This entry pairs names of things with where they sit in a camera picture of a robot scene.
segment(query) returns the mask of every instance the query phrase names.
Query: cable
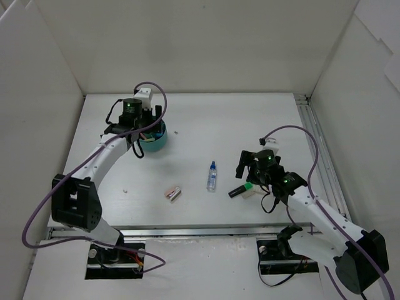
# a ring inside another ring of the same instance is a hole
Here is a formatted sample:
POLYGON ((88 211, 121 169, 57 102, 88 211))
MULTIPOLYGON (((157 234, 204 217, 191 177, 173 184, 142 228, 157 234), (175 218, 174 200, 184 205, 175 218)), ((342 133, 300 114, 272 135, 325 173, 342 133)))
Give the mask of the cable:
POLYGON ((144 157, 143 148, 142 148, 142 146, 140 145, 140 140, 139 140, 139 139, 137 139, 136 142, 137 142, 137 146, 139 147, 139 150, 140 150, 141 154, 139 155, 139 154, 136 152, 135 142, 132 143, 132 150, 133 150, 133 153, 135 154, 135 156, 136 156, 137 158, 142 159, 142 158, 144 157))
POLYGON ((109 269, 109 267, 106 267, 103 262, 100 261, 100 259, 96 258, 97 263, 100 265, 100 269, 109 269))
POLYGON ((118 100, 115 101, 115 103, 111 106, 110 112, 108 113, 108 115, 107 115, 107 117, 106 117, 106 123, 107 123, 108 125, 112 124, 112 122, 110 122, 109 119, 110 119, 110 117, 111 117, 111 114, 113 113, 114 106, 117 105, 117 103, 119 103, 119 102, 121 102, 121 101, 122 101, 122 99, 118 99, 118 100))
MULTIPOLYGON (((318 144, 317 141, 315 140, 315 137, 307 130, 304 129, 303 127, 300 126, 296 126, 296 125, 284 125, 281 127, 278 127, 274 130, 272 130, 270 133, 268 133, 266 136, 263 137, 263 139, 267 139, 270 135, 272 135, 273 133, 275 133, 278 130, 284 129, 284 128, 296 128, 299 129, 301 131, 304 131, 311 139, 312 143, 314 144, 314 148, 315 148, 315 159, 314 159, 314 163, 311 166, 311 169, 308 173, 307 176, 307 185, 308 185, 308 191, 311 195, 311 197, 313 199, 315 199, 315 194, 313 192, 313 190, 311 189, 311 175, 313 174, 317 163, 318 163, 318 157, 319 157, 319 149, 318 149, 318 144)), ((324 209, 324 207, 321 205, 321 203, 319 203, 318 199, 315 199, 315 202, 317 204, 317 206, 320 208, 320 210, 323 212, 323 214, 329 219, 329 221, 337 228, 337 230, 339 230, 345 237, 346 239, 348 239, 350 241, 350 243, 352 243, 357 249, 358 251, 360 251, 362 253, 362 255, 365 256, 365 258, 369 261, 369 263, 371 263, 371 265, 374 267, 374 269, 376 270, 376 272, 379 274, 379 276, 382 278, 383 283, 386 286, 387 292, 389 293, 389 298, 390 300, 395 300, 394 298, 394 292, 393 289, 388 281, 388 279, 386 278, 385 274, 382 272, 381 268, 376 264, 376 262, 372 259, 372 257, 350 236, 347 234, 347 232, 345 230, 342 229, 341 226, 339 226, 335 220, 329 215, 329 213, 324 209)), ((337 292, 342 296, 342 292, 340 291, 338 285, 334 282, 332 276, 330 275, 330 278, 332 280, 332 283, 334 285, 334 287, 336 288, 337 292)))
POLYGON ((260 270, 260 264, 261 264, 261 255, 258 259, 258 265, 257 265, 257 269, 258 269, 258 277, 260 277, 260 280, 262 281, 262 283, 264 283, 266 286, 269 286, 270 288, 274 288, 276 286, 280 286, 286 282, 288 282, 290 279, 293 278, 294 275, 297 274, 297 272, 299 271, 301 265, 303 264, 303 258, 301 259, 301 261, 299 262, 299 264, 296 266, 296 268, 294 269, 293 273, 290 274, 287 278, 283 279, 282 281, 279 281, 276 284, 269 284, 268 282, 265 282, 263 277, 261 277, 261 270, 260 270))
POLYGON ((133 259, 134 261, 136 261, 136 263, 139 265, 139 266, 142 266, 143 267, 143 262, 141 262, 140 261, 140 259, 138 258, 138 255, 136 254, 136 253, 132 253, 132 255, 130 255, 130 254, 125 254, 127 257, 129 257, 130 259, 133 259))
MULTIPOLYGON (((167 111, 167 96, 164 92, 164 90, 162 89, 161 86, 159 86, 158 84, 151 82, 151 81, 144 81, 139 83, 138 85, 136 85, 135 89, 137 89, 139 86, 142 86, 144 84, 150 84, 152 86, 155 86, 156 88, 158 88, 164 98, 164 109, 162 110, 162 113, 160 115, 160 117, 158 119, 156 119, 152 124, 141 128, 141 129, 136 129, 133 131, 128 131, 128 132, 124 132, 121 134, 117 134, 116 136, 112 137, 111 139, 107 140, 105 142, 106 145, 108 145, 109 143, 113 142, 115 139, 118 138, 123 138, 125 136, 128 136, 130 134, 134 134, 134 133, 140 133, 142 131, 146 131, 148 129, 151 129, 152 127, 154 127, 157 123, 161 122, 161 119, 164 117, 166 111, 167 111)), ((151 267, 148 270, 145 270, 141 273, 146 273, 149 271, 152 271, 154 269, 160 268, 162 266, 164 266, 166 264, 165 260, 155 254, 152 253, 148 253, 146 251, 140 251, 140 250, 136 250, 136 249, 131 249, 128 247, 122 247, 122 246, 117 246, 117 245, 112 245, 112 244, 107 244, 105 242, 101 242, 101 241, 95 241, 87 236, 77 236, 77 237, 69 237, 66 239, 61 239, 58 241, 54 241, 54 242, 49 242, 47 244, 42 244, 42 245, 35 245, 35 244, 30 244, 27 240, 27 234, 28 234, 28 230, 29 227, 31 226, 33 220, 35 219, 35 217, 38 215, 39 211, 43 208, 43 206, 49 201, 49 199, 51 198, 51 196, 69 179, 71 178, 71 176, 73 174, 75 174, 78 170, 80 170, 81 168, 83 168, 89 161, 91 161, 92 159, 94 159, 101 151, 103 151, 105 147, 100 147, 96 152, 92 153, 84 162, 82 162, 78 167, 76 167, 75 169, 73 169, 71 172, 69 172, 62 180, 60 180, 52 189, 51 191, 45 195, 45 197, 43 198, 43 200, 39 203, 39 205, 37 206, 37 208, 33 211, 32 215, 29 217, 29 219, 27 220, 24 230, 22 231, 22 243, 24 244, 25 247, 30 248, 30 249, 41 249, 41 248, 46 248, 46 247, 50 247, 50 246, 54 246, 57 244, 62 244, 62 243, 66 243, 66 242, 70 242, 70 241, 89 241, 92 242, 94 244, 103 246, 103 247, 107 247, 107 248, 115 248, 118 250, 123 250, 123 251, 131 251, 131 252, 136 252, 136 253, 141 253, 147 256, 150 256, 152 258, 155 258, 159 261, 161 261, 161 264, 158 264, 157 266, 151 267)))
POLYGON ((268 196, 268 195, 271 194, 271 192, 268 191, 267 189, 265 189, 264 186, 260 186, 260 188, 261 188, 265 193, 267 193, 266 196, 268 196))
POLYGON ((276 206, 277 206, 278 203, 279 203, 279 199, 278 199, 278 198, 275 198, 274 204, 272 205, 271 210, 270 210, 270 211, 266 211, 266 209, 265 209, 264 206, 263 206, 263 201, 264 201, 264 198, 265 198, 266 196, 268 196, 269 194, 270 194, 270 193, 265 194, 265 195, 262 197, 262 199, 261 199, 261 208, 262 208, 262 210, 263 210, 266 214, 271 214, 271 213, 275 210, 276 206))
POLYGON ((362 297, 363 300, 368 300, 367 297, 364 295, 363 292, 361 293, 361 297, 362 297))
POLYGON ((342 293, 342 291, 340 290, 340 288, 339 288, 338 284, 336 283, 336 281, 333 279, 333 276, 332 276, 330 270, 327 267, 325 267, 325 271, 327 272, 327 275, 329 276, 329 278, 330 278, 333 286, 335 287, 335 290, 337 291, 337 293, 342 297, 343 300, 348 300, 345 297, 345 295, 342 293))
POLYGON ((286 206, 286 214, 287 214, 287 216, 289 217, 290 221, 293 223, 293 225, 296 225, 296 226, 297 226, 296 222, 294 222, 294 219, 293 219, 292 216, 290 215, 289 206, 286 206))

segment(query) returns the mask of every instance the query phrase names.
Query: blue cup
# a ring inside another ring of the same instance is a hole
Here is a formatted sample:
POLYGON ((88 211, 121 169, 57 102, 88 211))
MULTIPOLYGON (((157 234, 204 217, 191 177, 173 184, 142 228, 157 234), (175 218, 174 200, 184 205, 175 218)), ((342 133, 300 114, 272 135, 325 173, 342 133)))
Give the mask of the blue cup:
POLYGON ((162 133, 161 133, 162 135, 158 137, 157 140, 151 142, 146 142, 142 139, 140 140, 140 146, 142 146, 143 151, 157 152, 165 146, 165 144, 167 143, 168 135, 167 135, 167 127, 164 121, 161 121, 161 126, 162 126, 162 133))

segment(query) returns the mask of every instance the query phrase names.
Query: red wire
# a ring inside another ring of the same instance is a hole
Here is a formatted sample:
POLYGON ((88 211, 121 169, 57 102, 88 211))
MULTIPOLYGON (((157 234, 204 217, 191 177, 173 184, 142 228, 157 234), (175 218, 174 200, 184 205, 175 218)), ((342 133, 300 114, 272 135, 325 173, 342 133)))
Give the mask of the red wire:
POLYGON ((138 265, 141 265, 143 263, 140 261, 140 259, 138 258, 138 255, 136 253, 130 252, 130 254, 126 254, 126 256, 133 259, 134 261, 136 261, 138 265))

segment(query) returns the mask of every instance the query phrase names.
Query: white wall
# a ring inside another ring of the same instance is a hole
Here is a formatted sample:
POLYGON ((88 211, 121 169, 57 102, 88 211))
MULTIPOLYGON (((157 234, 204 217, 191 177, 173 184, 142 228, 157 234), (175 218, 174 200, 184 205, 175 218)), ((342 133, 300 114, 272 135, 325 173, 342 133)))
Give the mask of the white wall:
POLYGON ((84 93, 311 93, 357 0, 35 0, 84 93))
MULTIPOLYGON (((28 217, 64 167, 83 97, 37 7, 14 2, 0 18, 0 299, 21 299, 32 251, 28 217)), ((32 243, 44 236, 44 211, 32 243)))
POLYGON ((384 74, 391 56, 353 16, 311 102, 352 217, 386 238, 400 298, 400 93, 384 74))
POLYGON ((393 52, 384 73, 400 91, 400 2, 398 0, 362 0, 354 12, 376 39, 393 52))

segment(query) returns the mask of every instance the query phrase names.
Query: screw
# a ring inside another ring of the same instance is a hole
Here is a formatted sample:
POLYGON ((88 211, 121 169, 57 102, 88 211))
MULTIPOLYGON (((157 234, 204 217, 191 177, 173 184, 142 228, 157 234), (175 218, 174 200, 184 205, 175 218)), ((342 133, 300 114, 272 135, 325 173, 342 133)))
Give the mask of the screw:
POLYGON ((98 251, 96 249, 90 249, 89 250, 89 258, 95 258, 96 255, 98 255, 98 251))
POLYGON ((258 253, 260 254, 266 254, 267 253, 267 247, 266 246, 260 246, 258 248, 258 253))
POLYGON ((137 253, 138 258, 143 258, 144 254, 143 253, 137 253))

